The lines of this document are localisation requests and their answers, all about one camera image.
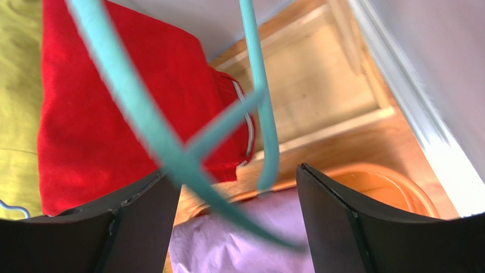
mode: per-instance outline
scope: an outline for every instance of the red garment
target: red garment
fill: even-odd
[[[53,216],[135,182],[157,166],[112,101],[64,0],[42,4],[40,195],[44,213]],[[105,4],[146,86],[184,142],[238,99],[234,79],[207,65],[197,38]],[[204,162],[218,181],[235,180],[236,167],[251,158],[252,126],[252,120],[241,121]]]

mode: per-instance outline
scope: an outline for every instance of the blue cord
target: blue cord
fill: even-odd
[[[265,113],[268,110],[271,111],[270,104],[268,108],[267,83],[258,82],[255,85],[255,92],[249,95],[244,102],[233,104],[225,111],[229,117],[219,116],[217,120],[221,123],[218,123],[218,126],[206,127],[205,133],[216,134],[214,138],[209,138],[207,134],[204,134],[205,137],[195,139],[192,142],[192,148],[189,148],[189,151],[184,151],[181,141],[176,137],[174,130],[153,102],[150,93],[146,90],[128,58],[128,54],[121,45],[119,37],[113,31],[112,23],[108,19],[103,4],[99,0],[66,0],[66,2],[91,58],[113,100],[145,149],[160,165],[163,162],[163,169],[168,171],[168,175],[172,178],[171,181],[178,187],[183,183],[187,184],[190,189],[211,206],[213,211],[220,213],[235,225],[279,245],[296,250],[306,250],[307,247],[304,245],[298,246],[271,234],[251,221],[240,209],[227,203],[211,187],[211,181],[214,181],[213,177],[200,167],[200,158],[210,152],[211,147],[231,132],[234,123],[238,124],[238,120],[232,118],[242,119],[244,114],[256,107],[258,102],[264,104],[267,101],[265,107],[260,107],[260,110]],[[241,0],[241,8],[243,5],[249,5],[249,2],[250,0],[247,0],[244,4]],[[249,24],[249,27],[245,27],[245,30],[247,31],[254,25],[255,23]],[[270,141],[274,141],[274,139],[267,140],[264,142],[265,145]],[[268,145],[269,147],[274,144],[277,146],[277,143],[276,141],[273,144],[268,143]],[[278,159],[278,155],[273,155],[272,160],[274,158]],[[266,172],[263,170],[262,179],[271,180],[265,185],[271,185],[274,182],[274,179],[271,178],[276,177],[278,160],[272,162],[271,166],[273,168],[276,166],[273,174],[270,173],[272,170]]]
[[[9,206],[7,204],[5,204],[5,202],[3,202],[1,199],[0,199],[0,207],[6,209],[6,210],[20,210],[23,215],[25,215],[25,219],[27,218],[30,218],[30,213],[28,212],[28,210],[22,206]]]

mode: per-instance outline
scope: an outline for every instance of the red fabric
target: red fabric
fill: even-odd
[[[141,179],[157,166],[112,101],[64,0],[42,3],[40,195],[44,213],[53,216]],[[207,65],[195,37],[105,4],[146,86],[184,142],[237,99],[229,87],[232,79]],[[245,154],[247,143],[248,127],[241,122],[204,166],[218,181],[235,180],[236,166],[252,156]]]

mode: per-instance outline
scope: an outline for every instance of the blue wire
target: blue wire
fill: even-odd
[[[5,204],[5,202],[3,202],[1,199],[0,199],[0,207],[6,209],[6,210],[20,210],[23,215],[25,215],[25,219],[27,218],[30,218],[30,213],[28,212],[28,210],[22,206],[9,206],[7,204]]]
[[[185,183],[211,206],[213,211],[220,213],[235,225],[281,246],[305,251],[306,246],[288,242],[255,224],[240,209],[227,203],[211,187],[211,181],[214,181],[214,178],[200,167],[199,158],[205,152],[193,155],[183,150],[181,141],[159,111],[134,69],[119,37],[113,30],[103,4],[99,0],[66,0],[66,2],[114,102],[145,149],[159,164],[163,162],[163,168],[168,171],[171,181],[176,186]],[[254,93],[245,102],[240,103],[242,105],[232,105],[230,111],[238,110],[238,114],[233,115],[238,116],[242,111],[248,112],[252,106],[256,106],[257,101],[265,100]],[[226,127],[221,131],[226,134],[229,129]]]

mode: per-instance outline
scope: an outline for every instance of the lavender cloth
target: lavender cloth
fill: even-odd
[[[241,204],[252,218],[277,234],[307,242],[295,189]],[[170,241],[176,273],[312,273],[310,253],[297,254],[264,242],[210,214],[174,227]]]

